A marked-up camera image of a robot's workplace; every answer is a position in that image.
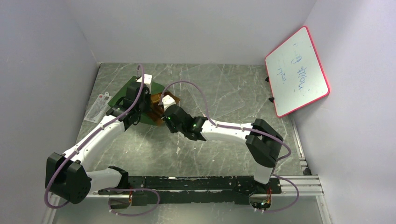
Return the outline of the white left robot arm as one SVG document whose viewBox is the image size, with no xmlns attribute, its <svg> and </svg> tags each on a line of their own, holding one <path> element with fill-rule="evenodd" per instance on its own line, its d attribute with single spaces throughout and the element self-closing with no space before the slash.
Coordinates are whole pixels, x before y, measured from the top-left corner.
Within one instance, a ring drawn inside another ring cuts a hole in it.
<svg viewBox="0 0 396 224">
<path fill-rule="evenodd" d="M 89 171 L 96 155 L 130 126 L 137 125 L 141 115 L 150 110 L 152 75 L 143 74 L 127 87 L 126 94 L 106 113 L 100 123 L 80 142 L 63 154 L 53 153 L 46 161 L 44 201 L 50 208 L 49 194 L 77 204 L 94 191 L 111 188 L 117 194 L 127 192 L 127 171 L 110 166 Z"/>
</svg>

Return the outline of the green paper bag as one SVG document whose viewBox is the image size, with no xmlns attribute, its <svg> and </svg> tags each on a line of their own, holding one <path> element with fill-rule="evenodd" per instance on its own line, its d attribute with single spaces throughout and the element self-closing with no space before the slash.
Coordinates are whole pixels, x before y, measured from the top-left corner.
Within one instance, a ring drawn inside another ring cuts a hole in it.
<svg viewBox="0 0 396 224">
<path fill-rule="evenodd" d="M 179 98 L 165 89 L 160 93 L 152 93 L 152 76 L 144 74 L 132 78 L 117 94 L 115 102 L 105 118 L 109 119 L 103 126 L 120 123 L 128 129 L 145 121 L 160 125 L 166 123 L 173 130 L 188 117 L 186 111 L 178 105 Z"/>
</svg>

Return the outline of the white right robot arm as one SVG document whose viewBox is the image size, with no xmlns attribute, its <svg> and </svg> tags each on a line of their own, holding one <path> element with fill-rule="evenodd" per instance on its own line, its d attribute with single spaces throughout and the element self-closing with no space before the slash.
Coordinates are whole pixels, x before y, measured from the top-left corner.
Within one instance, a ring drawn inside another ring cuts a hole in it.
<svg viewBox="0 0 396 224">
<path fill-rule="evenodd" d="M 192 117 L 176 101 L 165 96 L 160 100 L 164 108 L 163 121 L 171 133 L 181 133 L 193 141 L 224 141 L 244 145 L 256 162 L 252 188 L 264 193 L 270 187 L 270 177 L 276 166 L 283 138 L 266 121 L 236 124 L 210 122 L 207 117 Z"/>
</svg>

